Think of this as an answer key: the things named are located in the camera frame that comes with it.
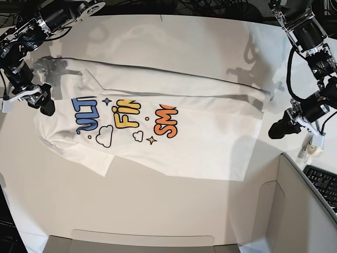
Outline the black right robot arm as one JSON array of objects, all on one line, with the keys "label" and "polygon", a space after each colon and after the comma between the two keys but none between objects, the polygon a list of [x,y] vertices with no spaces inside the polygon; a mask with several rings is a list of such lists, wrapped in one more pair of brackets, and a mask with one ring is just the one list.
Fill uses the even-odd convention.
[{"label": "black right robot arm", "polygon": [[1,111],[12,111],[15,101],[51,116],[55,112],[49,84],[34,84],[33,70],[24,58],[43,43],[58,40],[83,19],[97,13],[105,1],[27,1],[17,24],[1,35]]}]

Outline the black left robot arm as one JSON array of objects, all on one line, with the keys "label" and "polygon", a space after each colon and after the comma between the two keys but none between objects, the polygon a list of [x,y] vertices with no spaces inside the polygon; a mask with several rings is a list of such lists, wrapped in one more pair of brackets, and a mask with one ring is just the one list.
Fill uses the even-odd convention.
[{"label": "black left robot arm", "polygon": [[[324,135],[324,128],[313,128],[312,123],[336,108],[336,60],[329,45],[328,35],[312,11],[312,1],[270,1],[269,7],[285,31],[291,45],[287,63],[286,86],[291,96],[291,108],[283,118],[269,129],[271,139],[300,133],[307,128],[317,135]],[[318,91],[303,99],[291,87],[291,70],[294,54],[303,58],[317,80]]]}]

